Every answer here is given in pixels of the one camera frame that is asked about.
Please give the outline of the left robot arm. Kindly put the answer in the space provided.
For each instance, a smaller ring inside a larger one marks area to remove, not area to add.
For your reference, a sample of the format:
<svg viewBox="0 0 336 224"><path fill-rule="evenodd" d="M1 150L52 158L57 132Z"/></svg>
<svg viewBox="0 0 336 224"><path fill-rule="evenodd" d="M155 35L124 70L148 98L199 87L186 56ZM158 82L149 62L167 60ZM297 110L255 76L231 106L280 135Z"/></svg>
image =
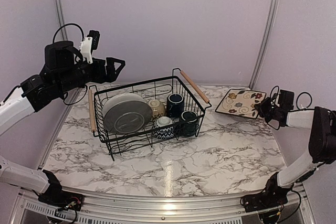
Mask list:
<svg viewBox="0 0 336 224"><path fill-rule="evenodd" d="M112 83L116 81L125 61L108 57L105 60L89 58L71 41L58 41L45 47L45 64L40 74L35 74L12 89L1 102L1 133L4 134L22 119L39 112L55 99L87 83ZM1 161L1 181L30 189L46 196L54 205L66 202L66 193L56 176L46 170Z"/></svg>

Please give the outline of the beige ceramic bowl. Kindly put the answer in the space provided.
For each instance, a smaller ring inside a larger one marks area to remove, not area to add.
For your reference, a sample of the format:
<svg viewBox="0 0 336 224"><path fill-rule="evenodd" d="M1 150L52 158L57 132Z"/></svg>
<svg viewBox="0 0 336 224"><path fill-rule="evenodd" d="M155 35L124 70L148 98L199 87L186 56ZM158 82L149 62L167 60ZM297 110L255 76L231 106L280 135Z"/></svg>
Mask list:
<svg viewBox="0 0 336 224"><path fill-rule="evenodd" d="M155 121L162 116L166 116L165 106L160 100L149 100L148 105L152 109L152 121Z"/></svg>

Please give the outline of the square floral black-backed plate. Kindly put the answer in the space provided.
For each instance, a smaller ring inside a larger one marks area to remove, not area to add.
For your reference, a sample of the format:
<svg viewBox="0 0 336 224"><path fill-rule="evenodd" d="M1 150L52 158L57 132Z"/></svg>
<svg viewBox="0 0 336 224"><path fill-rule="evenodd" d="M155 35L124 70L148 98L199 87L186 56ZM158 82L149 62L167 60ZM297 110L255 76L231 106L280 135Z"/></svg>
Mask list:
<svg viewBox="0 0 336 224"><path fill-rule="evenodd" d="M230 89L215 109L216 113L256 119L258 111L255 108L266 98L265 92L243 89Z"/></svg>

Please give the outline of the left aluminium corner post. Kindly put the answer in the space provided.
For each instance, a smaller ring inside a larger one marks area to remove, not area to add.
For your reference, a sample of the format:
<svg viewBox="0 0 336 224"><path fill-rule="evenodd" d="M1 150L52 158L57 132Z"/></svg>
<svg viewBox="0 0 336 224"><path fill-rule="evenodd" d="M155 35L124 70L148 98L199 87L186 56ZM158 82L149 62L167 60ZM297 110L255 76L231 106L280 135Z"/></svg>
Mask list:
<svg viewBox="0 0 336 224"><path fill-rule="evenodd" d="M62 10L62 3L61 3L61 0L54 0L54 2L55 2L56 14L58 18L58 25L60 28L60 30L56 31L55 36L57 36L60 33L61 39L65 41L68 37L67 37L66 28L62 27L63 25L65 25L64 14ZM78 72L77 68L78 67L75 64L73 64L67 70L59 73L59 77L62 81L62 84L65 84L66 86L72 86L73 88L76 87L75 82L76 82L77 72Z"/></svg>

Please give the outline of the dark green mug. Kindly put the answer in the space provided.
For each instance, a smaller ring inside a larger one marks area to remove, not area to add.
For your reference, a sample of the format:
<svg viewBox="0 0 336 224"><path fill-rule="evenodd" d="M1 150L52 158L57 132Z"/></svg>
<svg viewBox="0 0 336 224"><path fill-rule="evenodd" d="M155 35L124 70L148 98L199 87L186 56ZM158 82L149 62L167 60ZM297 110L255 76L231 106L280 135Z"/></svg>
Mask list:
<svg viewBox="0 0 336 224"><path fill-rule="evenodd" d="M183 111L179 121L181 122L178 127L178 134L180 136L190 137L196 134L198 118L194 111Z"/></svg>

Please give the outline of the aluminium corner post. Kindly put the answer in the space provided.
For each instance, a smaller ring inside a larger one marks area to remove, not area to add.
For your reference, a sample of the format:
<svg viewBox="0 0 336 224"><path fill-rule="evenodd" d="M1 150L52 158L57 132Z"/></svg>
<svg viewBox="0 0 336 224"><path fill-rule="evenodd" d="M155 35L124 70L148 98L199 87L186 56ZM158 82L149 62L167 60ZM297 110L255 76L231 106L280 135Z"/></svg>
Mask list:
<svg viewBox="0 0 336 224"><path fill-rule="evenodd" d="M251 75L251 79L249 82L249 86L248 86L250 89L255 88L258 77L260 75L263 61L266 56L266 51L267 51L270 35L272 32L272 28L275 24L278 6L279 6L279 0L270 0L264 33L263 33L261 44L259 47L257 60L256 60L256 63L255 63L255 66L254 66L254 69Z"/></svg>
<svg viewBox="0 0 336 224"><path fill-rule="evenodd" d="M63 25L65 25L64 14L62 10L62 3L61 3L61 0L54 0L54 2L55 2L56 14L58 18L58 25L60 28L60 30L56 31L55 36L57 36L60 33L61 39L65 41L68 37L67 37L66 28L62 27ZM76 87L75 82L76 82L77 72L78 72L77 68L78 67L75 64L73 64L67 70L59 73L59 77L62 81L62 84L65 84L66 86L72 86L73 88Z"/></svg>

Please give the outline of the aluminium front frame rail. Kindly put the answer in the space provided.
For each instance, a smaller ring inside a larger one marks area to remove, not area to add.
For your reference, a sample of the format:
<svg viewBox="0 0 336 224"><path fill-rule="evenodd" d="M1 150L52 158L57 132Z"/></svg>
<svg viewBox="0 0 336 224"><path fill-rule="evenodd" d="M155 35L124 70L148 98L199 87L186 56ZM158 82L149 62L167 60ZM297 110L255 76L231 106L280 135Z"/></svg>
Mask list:
<svg viewBox="0 0 336 224"><path fill-rule="evenodd" d="M83 195L81 210L56 214L56 207L39 202L27 189L20 190L10 223L260 223L269 210L246 212L245 193L195 197L155 197L98 193L68 188Z"/></svg>

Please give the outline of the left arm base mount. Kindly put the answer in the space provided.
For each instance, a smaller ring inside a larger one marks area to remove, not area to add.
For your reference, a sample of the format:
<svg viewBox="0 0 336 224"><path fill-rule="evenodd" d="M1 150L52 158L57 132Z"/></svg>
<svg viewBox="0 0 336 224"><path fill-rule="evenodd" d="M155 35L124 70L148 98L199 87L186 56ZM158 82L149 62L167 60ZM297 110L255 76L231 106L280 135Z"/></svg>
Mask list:
<svg viewBox="0 0 336 224"><path fill-rule="evenodd" d="M80 211L83 195L64 191L60 181L52 172L47 170L42 170L42 172L47 176L49 186L44 193L38 194L38 200L59 207L62 210L72 208Z"/></svg>

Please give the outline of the white striped round plate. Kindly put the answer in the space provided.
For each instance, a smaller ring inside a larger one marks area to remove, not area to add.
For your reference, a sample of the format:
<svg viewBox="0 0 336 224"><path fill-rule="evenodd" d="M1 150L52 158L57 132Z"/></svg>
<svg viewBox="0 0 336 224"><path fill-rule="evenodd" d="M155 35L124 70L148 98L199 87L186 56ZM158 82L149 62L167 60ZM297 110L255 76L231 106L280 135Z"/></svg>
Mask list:
<svg viewBox="0 0 336 224"><path fill-rule="evenodd" d="M128 101L140 101L140 102L145 102L145 100L138 94L135 93L122 93L122 94L117 94L111 98L109 98L105 104L103 105L102 108L102 115L105 117L105 115L108 113L108 111L113 108L114 106L121 104L123 102L128 102Z"/></svg>

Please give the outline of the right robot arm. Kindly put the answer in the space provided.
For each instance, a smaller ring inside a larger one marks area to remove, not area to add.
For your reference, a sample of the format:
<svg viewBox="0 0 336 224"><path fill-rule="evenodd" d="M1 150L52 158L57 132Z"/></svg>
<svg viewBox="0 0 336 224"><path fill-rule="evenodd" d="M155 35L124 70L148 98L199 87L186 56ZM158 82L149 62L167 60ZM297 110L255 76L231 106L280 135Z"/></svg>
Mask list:
<svg viewBox="0 0 336 224"><path fill-rule="evenodd" d="M322 165L335 161L335 111L316 106L299 108L292 91L279 90L255 105L266 123L277 121L278 127L309 129L306 151L286 169L273 174L267 181L260 203L271 207L295 183L307 180Z"/></svg>

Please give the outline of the grey reindeer round plate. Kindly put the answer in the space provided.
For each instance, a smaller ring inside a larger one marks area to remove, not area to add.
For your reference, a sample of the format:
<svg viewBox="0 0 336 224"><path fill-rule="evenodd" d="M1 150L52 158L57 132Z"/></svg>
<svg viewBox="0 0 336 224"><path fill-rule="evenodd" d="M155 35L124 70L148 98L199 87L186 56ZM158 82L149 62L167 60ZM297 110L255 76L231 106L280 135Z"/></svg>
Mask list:
<svg viewBox="0 0 336 224"><path fill-rule="evenodd" d="M107 132L128 134L146 126L152 119L152 109L141 101L122 102L110 108L103 117Z"/></svg>

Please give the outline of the blue white patterned bowl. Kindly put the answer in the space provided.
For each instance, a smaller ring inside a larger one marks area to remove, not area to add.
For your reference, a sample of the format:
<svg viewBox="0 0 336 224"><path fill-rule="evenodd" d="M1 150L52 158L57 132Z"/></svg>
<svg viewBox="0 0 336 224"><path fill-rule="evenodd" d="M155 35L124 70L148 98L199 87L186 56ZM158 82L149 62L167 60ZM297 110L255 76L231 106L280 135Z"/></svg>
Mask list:
<svg viewBox="0 0 336 224"><path fill-rule="evenodd" d="M174 121L167 117L162 116L158 118L153 125L153 136L161 140L169 140L174 137Z"/></svg>

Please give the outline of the right aluminium corner post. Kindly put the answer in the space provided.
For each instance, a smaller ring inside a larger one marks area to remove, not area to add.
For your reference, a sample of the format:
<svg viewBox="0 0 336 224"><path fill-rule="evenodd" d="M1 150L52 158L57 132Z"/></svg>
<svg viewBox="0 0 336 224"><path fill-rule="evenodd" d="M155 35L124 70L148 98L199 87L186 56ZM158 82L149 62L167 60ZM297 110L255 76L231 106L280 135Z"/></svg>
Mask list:
<svg viewBox="0 0 336 224"><path fill-rule="evenodd" d="M260 75L263 61L266 56L266 51L267 51L270 35L272 32L272 28L275 24L278 6L279 6L279 0L270 0L264 33L263 33L261 44L259 47L257 60L256 60L256 63L255 63L255 66L254 66L254 69L251 75L251 79L249 82L249 86L248 86L250 89L255 88L258 77Z"/></svg>

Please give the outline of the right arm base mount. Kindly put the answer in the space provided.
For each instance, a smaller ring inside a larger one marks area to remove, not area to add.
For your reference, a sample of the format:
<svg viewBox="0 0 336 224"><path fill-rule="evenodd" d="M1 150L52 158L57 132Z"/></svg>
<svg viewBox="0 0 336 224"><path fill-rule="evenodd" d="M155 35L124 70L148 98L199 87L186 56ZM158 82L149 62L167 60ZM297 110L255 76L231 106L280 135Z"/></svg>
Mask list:
<svg viewBox="0 0 336 224"><path fill-rule="evenodd" d="M288 202L287 193L293 185L281 187L278 185L278 172L274 173L266 182L264 189L256 194L242 196L240 204L246 212L259 211L284 205Z"/></svg>

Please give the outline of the navy blue mug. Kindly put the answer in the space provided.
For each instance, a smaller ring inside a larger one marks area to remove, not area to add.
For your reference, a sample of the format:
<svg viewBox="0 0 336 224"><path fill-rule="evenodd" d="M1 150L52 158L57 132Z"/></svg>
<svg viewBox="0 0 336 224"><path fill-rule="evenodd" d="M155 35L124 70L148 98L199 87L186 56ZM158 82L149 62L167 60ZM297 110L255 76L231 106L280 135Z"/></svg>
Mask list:
<svg viewBox="0 0 336 224"><path fill-rule="evenodd" d="M167 97L166 114L169 118L179 118L184 111L184 97L178 93L172 93Z"/></svg>

